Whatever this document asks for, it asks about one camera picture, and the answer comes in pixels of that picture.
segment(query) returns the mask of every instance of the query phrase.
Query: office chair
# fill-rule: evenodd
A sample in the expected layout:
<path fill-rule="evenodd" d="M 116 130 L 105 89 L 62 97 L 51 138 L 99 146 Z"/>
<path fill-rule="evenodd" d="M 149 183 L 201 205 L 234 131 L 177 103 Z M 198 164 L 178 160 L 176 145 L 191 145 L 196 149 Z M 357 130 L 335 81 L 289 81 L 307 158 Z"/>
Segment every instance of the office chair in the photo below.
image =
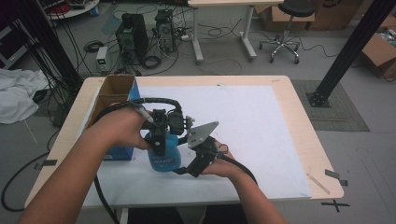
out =
<path fill-rule="evenodd" d="M 309 17 L 315 12 L 315 6 L 308 0 L 285 0 L 282 4 L 278 5 L 279 9 L 284 13 L 290 15 L 290 20 L 286 27 L 286 30 L 283 32 L 283 36 L 276 35 L 274 40 L 263 40 L 260 41 L 260 49 L 262 49 L 262 44 L 272 44 L 277 45 L 270 57 L 270 63 L 274 62 L 274 57 L 276 53 L 285 48 L 294 54 L 294 63 L 299 63 L 299 55 L 297 53 L 297 49 L 300 47 L 300 42 L 295 41 L 287 41 L 291 25 L 293 23 L 294 17 Z"/>

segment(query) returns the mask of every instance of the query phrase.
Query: white towel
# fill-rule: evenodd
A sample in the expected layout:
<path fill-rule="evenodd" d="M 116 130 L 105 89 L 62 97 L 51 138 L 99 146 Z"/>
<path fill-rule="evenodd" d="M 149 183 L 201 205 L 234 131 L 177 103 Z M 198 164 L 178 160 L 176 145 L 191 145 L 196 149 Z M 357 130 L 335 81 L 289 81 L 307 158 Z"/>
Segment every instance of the white towel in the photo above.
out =
<path fill-rule="evenodd" d="M 33 115 L 38 109 L 33 96 L 48 84 L 41 70 L 0 69 L 0 123 L 10 124 Z"/>

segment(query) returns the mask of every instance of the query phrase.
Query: black metal pole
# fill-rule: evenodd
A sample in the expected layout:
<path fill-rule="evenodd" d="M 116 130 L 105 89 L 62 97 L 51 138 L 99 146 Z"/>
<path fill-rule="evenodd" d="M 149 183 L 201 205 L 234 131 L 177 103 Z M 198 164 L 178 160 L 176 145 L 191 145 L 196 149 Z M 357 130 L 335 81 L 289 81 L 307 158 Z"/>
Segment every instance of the black metal pole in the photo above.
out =
<path fill-rule="evenodd" d="M 70 93 L 73 94 L 73 97 L 77 96 L 83 81 L 64 51 L 58 37 L 53 33 L 48 19 L 41 11 L 37 1 L 0 0 L 0 3 L 2 18 L 10 20 L 6 23 L 10 24 L 15 19 L 21 21 L 29 35 L 38 40 L 41 47 L 47 52 Z"/>
<path fill-rule="evenodd" d="M 395 6 L 396 0 L 374 0 L 335 59 L 325 78 L 323 78 L 313 93 L 308 94 L 311 106 L 321 107 L 327 102 L 349 66 L 352 65 L 352 62 Z"/>

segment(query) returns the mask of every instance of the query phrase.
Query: table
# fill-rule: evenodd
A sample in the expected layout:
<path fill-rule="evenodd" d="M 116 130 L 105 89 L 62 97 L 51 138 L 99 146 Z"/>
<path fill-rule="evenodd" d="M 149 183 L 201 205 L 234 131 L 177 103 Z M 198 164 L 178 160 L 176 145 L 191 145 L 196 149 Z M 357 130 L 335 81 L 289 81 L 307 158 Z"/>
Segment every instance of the table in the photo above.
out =
<path fill-rule="evenodd" d="M 61 19 L 75 17 L 75 16 L 85 13 L 87 11 L 90 11 L 91 15 L 97 16 L 97 15 L 99 15 L 99 10 L 96 7 L 98 4 L 99 4 L 99 0 L 87 0 L 84 8 L 82 8 L 82 9 L 70 8 L 70 11 L 68 11 L 64 14 L 59 14 L 59 15 L 49 14 L 48 17 L 50 20 L 57 21 L 57 20 L 61 20 Z"/>
<path fill-rule="evenodd" d="M 280 110 L 289 129 L 290 137 L 303 166 L 304 172 L 307 174 L 306 178 L 312 191 L 312 197 L 310 199 L 335 199 L 343 197 L 344 192 L 339 181 L 325 175 L 325 169 L 333 171 L 332 165 L 330 164 L 329 159 L 327 158 L 326 153 L 320 144 L 309 118 L 305 114 L 301 102 L 288 77 L 203 76 L 137 77 L 136 79 L 139 87 L 206 86 L 217 85 L 219 83 L 225 85 L 271 86 L 274 90 L 276 99 L 278 100 Z M 76 141 L 81 123 L 86 117 L 87 110 L 92 102 L 92 97 L 103 81 L 103 77 L 90 77 L 86 79 L 47 160 L 57 160 L 58 165 L 67 155 Z M 54 172 L 57 165 L 43 167 L 25 203 L 26 206 Z M 120 204 L 122 207 L 126 207 L 126 205 L 134 206 L 133 204 Z"/>
<path fill-rule="evenodd" d="M 204 56 L 198 41 L 198 7 L 221 7 L 221 6 L 248 6 L 245 29 L 241 32 L 241 40 L 247 49 L 249 59 L 252 61 L 257 58 L 257 54 L 248 40 L 248 32 L 250 29 L 250 22 L 253 15 L 254 5 L 276 5 L 282 3 L 283 0 L 190 0 L 189 6 L 193 7 L 193 31 L 192 31 L 192 45 L 195 52 L 197 63 L 204 61 Z"/>

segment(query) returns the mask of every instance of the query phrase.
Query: hand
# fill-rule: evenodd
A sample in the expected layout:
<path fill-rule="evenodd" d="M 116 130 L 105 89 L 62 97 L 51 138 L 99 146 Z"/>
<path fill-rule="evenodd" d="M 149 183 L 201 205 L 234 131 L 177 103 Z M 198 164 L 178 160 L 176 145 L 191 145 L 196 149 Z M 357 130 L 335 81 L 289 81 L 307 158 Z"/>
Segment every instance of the hand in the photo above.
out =
<path fill-rule="evenodd" d="M 134 109 L 123 108 L 103 116 L 88 130 L 96 131 L 111 146 L 149 149 L 150 144 L 140 134 L 144 121 L 145 118 Z"/>
<path fill-rule="evenodd" d="M 234 159 L 233 154 L 230 152 L 226 145 L 220 142 L 217 142 L 217 144 L 220 151 L 227 151 L 225 156 Z M 240 174 L 244 174 L 244 172 L 240 168 L 222 159 L 214 159 L 212 163 L 202 171 L 202 175 L 218 175 L 228 178 L 232 178 Z"/>

